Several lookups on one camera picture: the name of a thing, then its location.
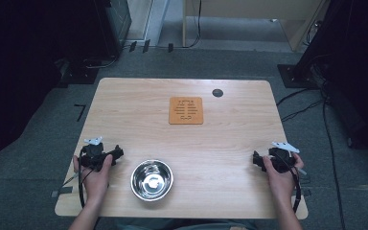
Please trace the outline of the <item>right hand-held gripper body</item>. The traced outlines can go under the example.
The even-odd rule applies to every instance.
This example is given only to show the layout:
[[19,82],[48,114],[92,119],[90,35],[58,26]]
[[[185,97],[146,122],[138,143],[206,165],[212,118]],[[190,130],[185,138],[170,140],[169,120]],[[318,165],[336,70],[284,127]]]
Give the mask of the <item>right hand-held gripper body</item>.
[[268,150],[268,155],[273,168],[278,173],[286,173],[296,164],[294,153],[300,150],[288,142],[272,142],[272,148]]

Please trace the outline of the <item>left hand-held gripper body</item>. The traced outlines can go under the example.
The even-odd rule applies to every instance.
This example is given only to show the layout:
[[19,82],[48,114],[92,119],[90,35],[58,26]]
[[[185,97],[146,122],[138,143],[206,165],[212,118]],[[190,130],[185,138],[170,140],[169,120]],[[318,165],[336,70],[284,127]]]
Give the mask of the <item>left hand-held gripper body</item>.
[[108,155],[112,156],[112,165],[115,164],[115,152],[104,152],[102,137],[94,139],[85,139],[86,146],[83,146],[80,154],[80,164],[85,168],[89,168],[99,172],[104,164],[104,160]]

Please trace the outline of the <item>person's left hand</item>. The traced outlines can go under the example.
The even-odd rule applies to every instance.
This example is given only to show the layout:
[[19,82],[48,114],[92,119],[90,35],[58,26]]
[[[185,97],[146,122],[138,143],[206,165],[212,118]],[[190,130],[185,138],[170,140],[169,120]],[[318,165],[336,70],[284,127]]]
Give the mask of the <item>person's left hand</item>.
[[109,171],[111,168],[112,156],[107,155],[103,161],[102,169],[99,172],[91,172],[84,170],[79,166],[79,158],[73,156],[74,171],[76,173],[82,172],[83,187],[86,192],[86,199],[84,200],[84,206],[101,206],[104,202],[104,196],[107,192]]

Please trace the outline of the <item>person's right hand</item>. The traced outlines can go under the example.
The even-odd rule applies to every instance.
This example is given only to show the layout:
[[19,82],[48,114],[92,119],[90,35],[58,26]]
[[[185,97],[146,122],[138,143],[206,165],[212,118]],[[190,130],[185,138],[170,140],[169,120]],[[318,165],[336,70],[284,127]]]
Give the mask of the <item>person's right hand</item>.
[[263,157],[269,187],[276,206],[282,205],[291,208],[291,196],[295,188],[294,178],[298,177],[298,170],[304,167],[304,163],[297,153],[294,152],[292,156],[296,163],[291,171],[284,173],[277,172],[273,168],[271,160],[267,156]]

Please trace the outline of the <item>shiny steel bowl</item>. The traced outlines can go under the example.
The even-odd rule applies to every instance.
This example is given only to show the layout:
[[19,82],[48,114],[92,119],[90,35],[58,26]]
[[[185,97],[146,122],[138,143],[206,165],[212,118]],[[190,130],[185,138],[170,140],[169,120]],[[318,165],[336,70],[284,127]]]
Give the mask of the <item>shiny steel bowl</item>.
[[157,159],[140,163],[130,177],[131,191],[141,200],[153,202],[162,199],[173,186],[173,171]]

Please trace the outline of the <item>grey tape strip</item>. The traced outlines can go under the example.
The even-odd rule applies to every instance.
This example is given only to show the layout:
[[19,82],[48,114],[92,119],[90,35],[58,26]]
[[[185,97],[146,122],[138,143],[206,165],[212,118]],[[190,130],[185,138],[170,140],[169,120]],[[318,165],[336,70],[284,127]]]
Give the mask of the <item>grey tape strip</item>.
[[73,192],[73,187],[61,187],[51,192],[51,197],[58,197],[62,194],[70,194]]

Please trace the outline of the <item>square wooden trivet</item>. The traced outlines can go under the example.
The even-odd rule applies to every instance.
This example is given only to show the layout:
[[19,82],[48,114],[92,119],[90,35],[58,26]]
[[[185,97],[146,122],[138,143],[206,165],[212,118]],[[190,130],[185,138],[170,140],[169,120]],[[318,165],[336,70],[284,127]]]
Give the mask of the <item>square wooden trivet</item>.
[[203,103],[200,97],[171,97],[170,125],[202,125]]

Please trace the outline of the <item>person's grey clothing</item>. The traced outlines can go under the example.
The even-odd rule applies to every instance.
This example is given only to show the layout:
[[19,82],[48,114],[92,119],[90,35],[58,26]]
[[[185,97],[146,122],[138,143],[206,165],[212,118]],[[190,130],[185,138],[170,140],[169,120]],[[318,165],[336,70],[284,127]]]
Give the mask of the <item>person's grey clothing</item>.
[[253,219],[116,218],[117,230],[258,230]]

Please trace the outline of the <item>black curtain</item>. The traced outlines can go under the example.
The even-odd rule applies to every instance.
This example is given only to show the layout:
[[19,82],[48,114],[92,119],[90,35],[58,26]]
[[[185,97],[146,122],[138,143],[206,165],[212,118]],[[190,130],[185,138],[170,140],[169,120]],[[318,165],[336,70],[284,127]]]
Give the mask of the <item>black curtain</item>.
[[368,0],[331,0],[300,65],[320,70],[351,145],[368,149]]
[[0,151],[20,137],[59,84],[64,53],[51,13],[61,0],[0,0]]

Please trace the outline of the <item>black cabinet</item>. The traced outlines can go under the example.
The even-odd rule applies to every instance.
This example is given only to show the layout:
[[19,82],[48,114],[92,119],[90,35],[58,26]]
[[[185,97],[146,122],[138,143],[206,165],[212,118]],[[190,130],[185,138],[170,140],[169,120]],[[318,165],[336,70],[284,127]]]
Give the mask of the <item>black cabinet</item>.
[[131,25],[127,0],[94,0],[100,28],[109,58],[118,58]]

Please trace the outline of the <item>black stand base plate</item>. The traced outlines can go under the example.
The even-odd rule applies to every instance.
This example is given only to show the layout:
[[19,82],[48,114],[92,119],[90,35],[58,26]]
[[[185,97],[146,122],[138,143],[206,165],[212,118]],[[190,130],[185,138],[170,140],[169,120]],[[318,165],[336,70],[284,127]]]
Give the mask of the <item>black stand base plate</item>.
[[56,66],[61,73],[58,88],[67,88],[69,84],[93,84],[99,71],[93,67],[93,62],[83,59],[70,61],[62,58],[56,62]]
[[277,68],[285,88],[318,88],[311,71],[304,71],[297,65],[290,64],[278,64]]

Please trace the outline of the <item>light wooden furniture frame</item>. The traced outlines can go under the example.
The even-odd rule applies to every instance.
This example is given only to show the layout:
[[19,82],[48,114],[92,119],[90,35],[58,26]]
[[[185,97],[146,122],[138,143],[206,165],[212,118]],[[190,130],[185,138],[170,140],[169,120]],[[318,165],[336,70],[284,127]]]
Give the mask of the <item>light wooden furniture frame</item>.
[[279,19],[289,47],[297,51],[330,0],[182,0],[182,45],[189,16]]

